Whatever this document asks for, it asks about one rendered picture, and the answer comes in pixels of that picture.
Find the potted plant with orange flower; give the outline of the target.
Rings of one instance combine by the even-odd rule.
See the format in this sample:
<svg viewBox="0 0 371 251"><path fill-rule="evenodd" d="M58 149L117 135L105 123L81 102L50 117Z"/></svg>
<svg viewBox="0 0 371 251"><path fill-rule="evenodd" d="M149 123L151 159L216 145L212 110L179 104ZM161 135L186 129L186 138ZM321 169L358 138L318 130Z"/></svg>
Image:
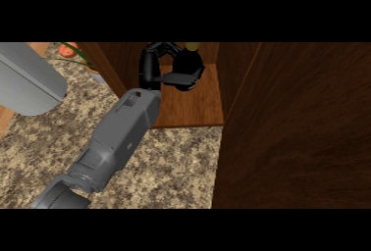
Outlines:
<svg viewBox="0 0 371 251"><path fill-rule="evenodd" d="M64 61L68 63L79 64L80 66L84 67L84 70L87 71L90 77L93 78L93 80L96 82L99 82L99 83L107 82L93 63L87 59L86 53L80 49L76 42L62 42L61 43L61 45L58 47L58 57L53 58L53 61Z"/></svg>

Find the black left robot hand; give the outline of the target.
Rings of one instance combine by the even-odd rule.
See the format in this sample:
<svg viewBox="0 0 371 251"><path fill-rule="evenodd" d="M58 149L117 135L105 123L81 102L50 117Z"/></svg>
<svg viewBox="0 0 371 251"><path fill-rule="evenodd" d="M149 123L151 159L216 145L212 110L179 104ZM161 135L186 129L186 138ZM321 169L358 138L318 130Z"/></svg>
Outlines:
<svg viewBox="0 0 371 251"><path fill-rule="evenodd" d="M160 59L164 55L173 57L173 71L163 75ZM161 84L166 84L179 91L191 91L204 69L198 44L189 43L182 48L175 42L152 42L141 54L139 87L148 90L160 90Z"/></svg>

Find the brown wooden cabinet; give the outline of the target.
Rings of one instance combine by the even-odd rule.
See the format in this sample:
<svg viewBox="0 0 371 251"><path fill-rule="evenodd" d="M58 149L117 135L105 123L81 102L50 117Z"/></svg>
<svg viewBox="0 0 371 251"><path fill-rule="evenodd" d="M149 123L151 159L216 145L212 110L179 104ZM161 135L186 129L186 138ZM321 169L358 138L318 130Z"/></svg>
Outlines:
<svg viewBox="0 0 371 251"><path fill-rule="evenodd" d="M148 42L79 42L113 93L139 86L139 56ZM203 42L200 56L206 70L189 92L161 88L160 118L154 128L222 126L235 105L260 42Z"/></svg>

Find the dark brown cabinet door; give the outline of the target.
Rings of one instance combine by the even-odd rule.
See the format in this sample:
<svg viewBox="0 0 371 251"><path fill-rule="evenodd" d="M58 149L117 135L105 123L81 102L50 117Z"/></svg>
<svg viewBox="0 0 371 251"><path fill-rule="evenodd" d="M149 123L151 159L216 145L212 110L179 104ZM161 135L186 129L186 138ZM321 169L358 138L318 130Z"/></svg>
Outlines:
<svg viewBox="0 0 371 251"><path fill-rule="evenodd" d="M222 131L217 208L371 208L371 43L260 46Z"/></svg>

